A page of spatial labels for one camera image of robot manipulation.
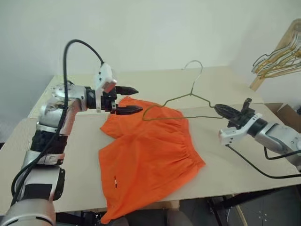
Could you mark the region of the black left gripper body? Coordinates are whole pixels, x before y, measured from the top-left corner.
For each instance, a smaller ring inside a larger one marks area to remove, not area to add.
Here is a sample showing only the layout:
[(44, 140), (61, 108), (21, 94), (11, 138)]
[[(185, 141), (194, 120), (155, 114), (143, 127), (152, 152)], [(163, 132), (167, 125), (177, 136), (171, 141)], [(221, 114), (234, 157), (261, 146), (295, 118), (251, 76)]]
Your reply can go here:
[(111, 114), (120, 114), (118, 104), (116, 103), (117, 94), (120, 93), (120, 86), (115, 86), (109, 93), (103, 92), (101, 96), (101, 109)]

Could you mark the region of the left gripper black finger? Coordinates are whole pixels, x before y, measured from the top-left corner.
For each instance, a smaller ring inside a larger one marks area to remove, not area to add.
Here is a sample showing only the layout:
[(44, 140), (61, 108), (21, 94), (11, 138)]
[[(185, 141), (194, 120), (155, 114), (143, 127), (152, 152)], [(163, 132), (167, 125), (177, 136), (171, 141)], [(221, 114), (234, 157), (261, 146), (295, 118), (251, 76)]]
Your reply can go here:
[(136, 105), (127, 105), (125, 107), (117, 106), (115, 114), (116, 115), (131, 115), (143, 110), (142, 107)]
[(132, 87), (117, 86), (116, 93), (123, 96), (129, 96), (129, 95), (137, 94), (139, 93), (139, 91)]

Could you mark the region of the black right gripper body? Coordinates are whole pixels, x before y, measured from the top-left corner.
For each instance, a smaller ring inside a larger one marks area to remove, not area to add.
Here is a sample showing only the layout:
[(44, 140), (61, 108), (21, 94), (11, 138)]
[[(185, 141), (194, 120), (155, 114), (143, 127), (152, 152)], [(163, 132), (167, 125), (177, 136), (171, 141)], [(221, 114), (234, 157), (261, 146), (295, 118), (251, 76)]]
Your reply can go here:
[(241, 129), (249, 122), (249, 120), (255, 115), (255, 110), (249, 107), (251, 102), (251, 98), (247, 98), (244, 101), (239, 114), (229, 120), (227, 125), (228, 128), (235, 127), (236, 129)]

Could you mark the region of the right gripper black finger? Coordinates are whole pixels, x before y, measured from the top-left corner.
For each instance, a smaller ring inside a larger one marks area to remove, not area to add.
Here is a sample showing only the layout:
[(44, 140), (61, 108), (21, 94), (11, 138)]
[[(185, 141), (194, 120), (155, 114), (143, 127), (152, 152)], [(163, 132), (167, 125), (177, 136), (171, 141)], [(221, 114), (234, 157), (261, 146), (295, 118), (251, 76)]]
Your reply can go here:
[(238, 115), (238, 110), (234, 108), (216, 108), (216, 112), (223, 118), (232, 119)]
[(240, 111), (224, 104), (216, 104), (214, 109), (218, 114), (240, 114)]

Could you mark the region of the thin wire clothes hanger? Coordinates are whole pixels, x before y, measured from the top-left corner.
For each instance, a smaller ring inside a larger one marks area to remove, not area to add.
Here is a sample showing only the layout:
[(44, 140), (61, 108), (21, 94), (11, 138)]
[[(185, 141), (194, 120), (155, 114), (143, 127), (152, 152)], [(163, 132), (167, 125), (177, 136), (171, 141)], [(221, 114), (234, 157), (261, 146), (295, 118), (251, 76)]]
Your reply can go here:
[(208, 103), (209, 107), (214, 109), (214, 106), (212, 106), (211, 102), (208, 100), (208, 99), (205, 99), (201, 96), (198, 96), (196, 94), (193, 93), (193, 90), (194, 90), (194, 86), (196, 84), (196, 82), (199, 80), (202, 72), (203, 72), (203, 65), (200, 61), (198, 60), (191, 60), (189, 61), (183, 68), (182, 70), (185, 70), (190, 64), (192, 63), (197, 63), (199, 66), (200, 66), (200, 72), (198, 73), (198, 76), (195, 78), (195, 80), (193, 81), (192, 85), (191, 85), (191, 89), (190, 89), (190, 92), (185, 94), (185, 95), (181, 95), (181, 96), (178, 96), (178, 97), (175, 97), (175, 98), (171, 98), (171, 99), (168, 99), (163, 105), (158, 105), (158, 104), (154, 104), (154, 105), (151, 105), (150, 107), (148, 107), (144, 113), (143, 113), (143, 116), (142, 116), (142, 120), (143, 121), (156, 121), (156, 120), (180, 120), (180, 119), (196, 119), (196, 118), (208, 118), (208, 119), (224, 119), (224, 117), (216, 117), (216, 116), (188, 116), (188, 117), (163, 117), (163, 118), (146, 118), (146, 114), (154, 107), (158, 107), (158, 108), (163, 108), (167, 105), (167, 103), (169, 102), (172, 102), (172, 101), (175, 101), (175, 100), (179, 100), (181, 98), (184, 98), (184, 97), (188, 97), (188, 96), (191, 96), (191, 97), (196, 97), (198, 99), (201, 99), (205, 102)]

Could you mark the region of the orange shorts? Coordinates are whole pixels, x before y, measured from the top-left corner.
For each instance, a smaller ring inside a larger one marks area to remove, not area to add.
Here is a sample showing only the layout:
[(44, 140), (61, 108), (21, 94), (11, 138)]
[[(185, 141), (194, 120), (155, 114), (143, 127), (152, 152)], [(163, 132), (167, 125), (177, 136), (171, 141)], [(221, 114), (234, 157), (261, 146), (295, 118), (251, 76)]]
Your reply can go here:
[(107, 201), (103, 224), (165, 198), (205, 166), (192, 144), (189, 121), (180, 111), (131, 97), (120, 105), (143, 110), (113, 114), (101, 127), (114, 139), (98, 153)]

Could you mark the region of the wooden clothes rack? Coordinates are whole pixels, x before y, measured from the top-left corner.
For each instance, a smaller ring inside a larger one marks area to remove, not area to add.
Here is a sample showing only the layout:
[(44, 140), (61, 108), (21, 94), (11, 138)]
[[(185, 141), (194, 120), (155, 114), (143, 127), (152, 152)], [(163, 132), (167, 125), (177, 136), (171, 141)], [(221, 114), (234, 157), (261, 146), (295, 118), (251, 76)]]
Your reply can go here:
[[(276, 49), (279, 49), (279, 48), (282, 48), (284, 47), (286, 44), (288, 44), (291, 39), (292, 39), (292, 36), (293, 36), (293, 32), (294, 31), (297, 31), (297, 32), (301, 32), (301, 18), (298, 18), (298, 19), (295, 19), (291, 25), (289, 26), (289, 28), (286, 30), (285, 34), (283, 35), (283, 37), (281, 38), (280, 42), (278, 43), (278, 45), (276, 46)], [(261, 84), (268, 78), (259, 78), (257, 75), (254, 79), (254, 81), (251, 83), (250, 85), (250, 89), (256, 91), (260, 86)]]

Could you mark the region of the brown cardboard box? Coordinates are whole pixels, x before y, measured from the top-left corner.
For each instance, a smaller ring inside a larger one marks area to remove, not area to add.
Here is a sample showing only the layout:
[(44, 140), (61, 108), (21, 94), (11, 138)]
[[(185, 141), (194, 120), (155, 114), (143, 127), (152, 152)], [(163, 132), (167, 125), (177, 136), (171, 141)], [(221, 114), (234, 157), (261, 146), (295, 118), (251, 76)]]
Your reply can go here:
[(266, 103), (277, 117), (274, 122), (291, 127), (301, 135), (301, 114), (298, 114), (290, 105), (283, 103)]

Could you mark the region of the thin wooden stick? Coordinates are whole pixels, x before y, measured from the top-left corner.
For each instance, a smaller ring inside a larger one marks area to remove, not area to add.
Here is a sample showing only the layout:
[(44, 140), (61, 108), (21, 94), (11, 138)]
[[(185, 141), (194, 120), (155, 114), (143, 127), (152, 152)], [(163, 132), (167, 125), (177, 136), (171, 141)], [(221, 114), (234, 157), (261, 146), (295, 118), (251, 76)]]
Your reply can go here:
[(236, 205), (236, 206), (235, 206), (235, 209), (236, 209), (236, 211), (237, 211), (237, 213), (238, 213), (238, 215), (239, 215), (239, 218), (240, 218), (240, 220), (241, 220), (243, 226), (248, 226), (248, 223), (247, 223), (247, 221), (246, 221), (246, 218), (245, 218), (245, 216), (244, 216), (244, 214), (243, 214), (243, 212), (242, 212), (242, 210), (241, 210), (241, 207), (240, 207), (239, 205)]

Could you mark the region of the black table frame beam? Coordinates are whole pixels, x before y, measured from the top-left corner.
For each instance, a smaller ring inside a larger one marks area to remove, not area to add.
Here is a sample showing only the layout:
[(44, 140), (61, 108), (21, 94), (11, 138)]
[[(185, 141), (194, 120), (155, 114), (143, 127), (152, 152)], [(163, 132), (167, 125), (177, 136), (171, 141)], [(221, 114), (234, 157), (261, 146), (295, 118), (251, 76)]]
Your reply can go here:
[(243, 226), (236, 205), (248, 226), (301, 226), (301, 185), (211, 197), (207, 203), (218, 226)]

